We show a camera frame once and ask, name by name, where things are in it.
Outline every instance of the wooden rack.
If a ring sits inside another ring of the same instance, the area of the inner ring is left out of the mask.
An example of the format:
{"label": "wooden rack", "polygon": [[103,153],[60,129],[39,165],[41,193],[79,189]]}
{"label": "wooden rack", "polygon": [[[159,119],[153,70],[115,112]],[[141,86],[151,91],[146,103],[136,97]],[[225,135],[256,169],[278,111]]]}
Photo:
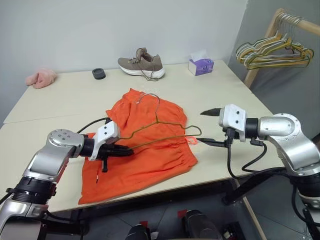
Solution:
{"label": "wooden rack", "polygon": [[[284,13],[285,10],[283,8],[279,8],[275,11],[275,14],[270,22],[270,25],[265,33],[265,38],[268,38],[268,37],[272,37],[276,34],[277,32],[277,29],[278,29],[278,21],[277,21],[277,18],[280,14]],[[317,25],[317,24],[314,24],[312,22],[309,22],[309,21],[306,21],[306,20],[301,20],[297,25],[296,25],[297,28],[301,28],[303,30],[306,30],[307,32],[310,32],[310,33],[313,33],[313,34],[316,34],[318,36],[320,36],[320,26]],[[249,70],[248,73],[246,74],[245,76],[245,79],[244,79],[244,84],[250,88],[251,87],[251,84],[254,82],[256,76],[257,76],[257,73],[259,72],[259,68],[257,69],[252,69],[252,70]]]}

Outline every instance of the white table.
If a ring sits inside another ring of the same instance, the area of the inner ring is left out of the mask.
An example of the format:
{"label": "white table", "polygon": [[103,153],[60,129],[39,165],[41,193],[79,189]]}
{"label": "white table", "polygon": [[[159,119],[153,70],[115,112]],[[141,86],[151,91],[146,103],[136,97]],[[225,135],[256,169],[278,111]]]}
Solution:
{"label": "white table", "polygon": [[[15,187],[34,153],[43,147],[47,135],[54,129],[76,132],[87,123],[104,117],[105,110],[134,88],[146,93],[155,93],[180,105],[188,117],[187,124],[201,127],[202,137],[224,139],[216,117],[202,116],[200,112],[234,103],[247,110],[249,117],[270,116],[271,112],[222,62],[215,61],[212,73],[193,76],[187,64],[165,66],[166,75],[158,82],[148,82],[143,77],[129,76],[119,69],[107,70],[107,78],[95,80],[91,72],[59,74],[57,81],[43,89],[29,87],[5,120],[0,129],[0,197],[5,189]],[[94,132],[101,123],[88,128]],[[252,166],[262,170],[283,166],[276,149],[268,144],[265,157]],[[227,151],[204,143],[190,146],[198,159],[189,172],[170,178],[144,190],[104,202],[78,205],[82,188],[84,159],[71,159],[58,186],[57,194],[49,201],[52,212],[71,210],[105,202],[120,201],[168,190],[224,180],[230,177],[227,171]],[[262,152],[261,147],[248,142],[235,141],[232,145],[232,169],[243,174],[241,166]]]}

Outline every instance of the sneaker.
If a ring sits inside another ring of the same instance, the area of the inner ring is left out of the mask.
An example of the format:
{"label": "sneaker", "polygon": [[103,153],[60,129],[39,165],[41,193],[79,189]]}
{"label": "sneaker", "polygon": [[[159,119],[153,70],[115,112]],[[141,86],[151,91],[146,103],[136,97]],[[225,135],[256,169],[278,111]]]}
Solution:
{"label": "sneaker", "polygon": [[165,74],[160,56],[151,56],[145,47],[138,48],[134,58],[120,57],[118,64],[125,73],[144,76],[148,81],[157,81]]}

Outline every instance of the tissue box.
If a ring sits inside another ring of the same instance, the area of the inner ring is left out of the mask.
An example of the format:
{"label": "tissue box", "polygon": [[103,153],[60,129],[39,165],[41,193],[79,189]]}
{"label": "tissue box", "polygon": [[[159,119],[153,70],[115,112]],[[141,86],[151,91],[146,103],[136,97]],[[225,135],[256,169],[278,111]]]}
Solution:
{"label": "tissue box", "polygon": [[198,61],[189,60],[189,71],[195,75],[211,73],[214,68],[214,61],[210,58],[200,59]]}

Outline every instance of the orange cloth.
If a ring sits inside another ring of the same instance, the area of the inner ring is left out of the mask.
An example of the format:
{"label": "orange cloth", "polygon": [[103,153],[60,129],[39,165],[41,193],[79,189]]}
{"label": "orange cloth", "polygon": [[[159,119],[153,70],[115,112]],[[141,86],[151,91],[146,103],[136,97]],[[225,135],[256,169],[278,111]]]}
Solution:
{"label": "orange cloth", "polygon": [[[107,115],[118,124],[122,137],[142,126],[153,123],[158,101],[154,96],[130,89]],[[157,111],[160,121],[181,123],[187,117],[178,105],[161,99]],[[178,125],[155,124],[137,132],[131,139],[121,139],[116,144],[133,147],[152,140],[174,135],[183,135],[185,130]],[[102,161],[85,159],[82,168],[82,197],[79,204],[100,202],[112,197],[136,192],[146,187],[188,172],[197,163],[184,137],[158,141],[134,149],[134,155],[109,157],[108,172],[101,172]]]}

